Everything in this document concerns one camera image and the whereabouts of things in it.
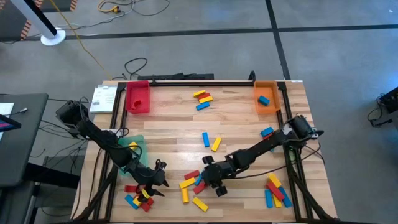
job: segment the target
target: orange bin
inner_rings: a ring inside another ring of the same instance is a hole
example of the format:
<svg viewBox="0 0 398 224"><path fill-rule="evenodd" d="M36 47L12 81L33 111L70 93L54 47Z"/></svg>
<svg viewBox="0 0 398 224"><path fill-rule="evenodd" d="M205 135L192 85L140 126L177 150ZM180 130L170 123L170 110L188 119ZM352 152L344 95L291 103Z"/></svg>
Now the orange bin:
<svg viewBox="0 0 398 224"><path fill-rule="evenodd" d="M258 102L260 96L269 100L268 106ZM276 81L255 81L254 82L254 104L258 114L274 114L280 110L279 92Z"/></svg>

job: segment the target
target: rubber mat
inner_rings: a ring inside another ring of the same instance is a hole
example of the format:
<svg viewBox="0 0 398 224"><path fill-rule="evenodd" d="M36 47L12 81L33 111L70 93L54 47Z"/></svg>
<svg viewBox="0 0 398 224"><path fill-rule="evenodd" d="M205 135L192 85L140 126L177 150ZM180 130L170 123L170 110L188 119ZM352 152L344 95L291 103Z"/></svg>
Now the rubber mat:
<svg viewBox="0 0 398 224"><path fill-rule="evenodd" d="M77 0L53 0L61 12L70 12L75 10ZM42 12L56 12L57 10L52 6L49 0L35 0L36 5Z"/></svg>
<svg viewBox="0 0 398 224"><path fill-rule="evenodd" d="M0 0L0 40L24 39L30 22L10 0Z"/></svg>

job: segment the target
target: gray floor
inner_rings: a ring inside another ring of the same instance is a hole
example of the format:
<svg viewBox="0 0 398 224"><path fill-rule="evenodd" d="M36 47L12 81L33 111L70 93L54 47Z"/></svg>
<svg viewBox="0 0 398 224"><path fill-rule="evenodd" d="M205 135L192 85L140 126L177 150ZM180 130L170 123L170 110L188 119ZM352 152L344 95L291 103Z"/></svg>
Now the gray floor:
<svg viewBox="0 0 398 224"><path fill-rule="evenodd" d="M146 0L136 9L150 13L161 0ZM398 23L398 3L392 0L272 1L279 27L356 26ZM96 3L79 0L70 22L92 24L111 15L96 11ZM55 24L58 14L46 13ZM170 0L154 17L134 12L79 34L115 34L197 29L268 28L264 0ZM29 35L37 33L35 27ZM315 124L324 129L322 152L338 216L342 220L396 223L398 220L398 132L392 126L372 128L366 116L380 93L398 86L398 30L346 30L280 34L292 79L304 80ZM123 65L146 57L143 75L215 74L217 79L283 79L272 34L189 35L84 40L86 47L118 76ZM39 42L0 44L0 92L47 92L52 98L91 98L106 79L79 46L66 40L55 47ZM44 118L56 121L62 105L49 102ZM53 156L74 142L39 133L32 155ZM41 164L43 157L32 159Z"/></svg>

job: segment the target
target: black table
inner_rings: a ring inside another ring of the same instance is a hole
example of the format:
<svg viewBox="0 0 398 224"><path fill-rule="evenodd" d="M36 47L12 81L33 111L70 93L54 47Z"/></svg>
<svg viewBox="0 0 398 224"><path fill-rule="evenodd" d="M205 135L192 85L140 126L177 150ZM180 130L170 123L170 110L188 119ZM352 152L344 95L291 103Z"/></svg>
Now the black table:
<svg viewBox="0 0 398 224"><path fill-rule="evenodd" d="M0 140L0 223L23 223L37 190L35 182L77 188L79 176L28 162L48 97L0 95L0 103L14 103L12 113L28 109L10 116L22 127L4 132Z"/></svg>

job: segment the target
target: wooden table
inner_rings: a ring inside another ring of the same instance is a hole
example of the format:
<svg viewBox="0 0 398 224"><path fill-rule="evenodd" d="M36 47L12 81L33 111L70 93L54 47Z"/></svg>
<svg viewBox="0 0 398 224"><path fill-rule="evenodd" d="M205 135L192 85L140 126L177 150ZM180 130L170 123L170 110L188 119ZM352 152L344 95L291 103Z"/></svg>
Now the wooden table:
<svg viewBox="0 0 398 224"><path fill-rule="evenodd" d="M302 114L307 117L310 125L313 124L310 107L302 82L286 81L290 107L293 116ZM206 89L214 100L209 108L197 111L195 106L198 101L192 94L198 90ZM285 109L280 94L282 114ZM118 111L118 124L120 123L123 104ZM94 122L100 128L109 128L110 114L98 114ZM116 193L113 203L111 222L269 222L269 221L294 221L294 210L290 208L267 208L264 199L264 184L266 176L252 177L241 180L225 180L224 184L228 193L217 197L215 190L208 187L197 195L209 209L201 211L190 201L182 203L179 183L183 176L192 170L202 170L204 164L202 157L212 155L215 161L224 160L224 156L237 149L251 147L262 140L260 131L267 127L278 129L277 116L258 115L254 107L253 88L248 86L212 86L212 87L152 87L151 108L149 114L127 114L126 127L130 129L129 136L142 134L145 137L149 166L154 167L155 160L161 159L167 163L166 178L170 187L158 187L165 197L154 197L155 203L148 213L143 209L134 210L125 200L126 184L136 184L131 177L118 176ZM217 136L222 137L222 142L216 153L203 146L202 132L209 135L210 144ZM313 149L318 148L316 141L308 144ZM88 196L93 180L93 168L99 147L90 142L83 170L81 172L81 199L76 215L80 214L88 204ZM311 153L303 148L302 157ZM96 168L94 193L97 190L104 152L101 153ZM258 157L249 170L242 175L257 174L285 165L284 154L281 147L274 152L267 152ZM308 189L325 211L336 217L335 206L331 197L330 187L322 160L317 155L312 155L303 161ZM282 182L289 197L289 181L286 169L275 172ZM195 196L189 187L190 200ZM299 189L298 199L300 210L305 217L302 194ZM103 197L100 218L104 217L105 204L108 192Z"/></svg>

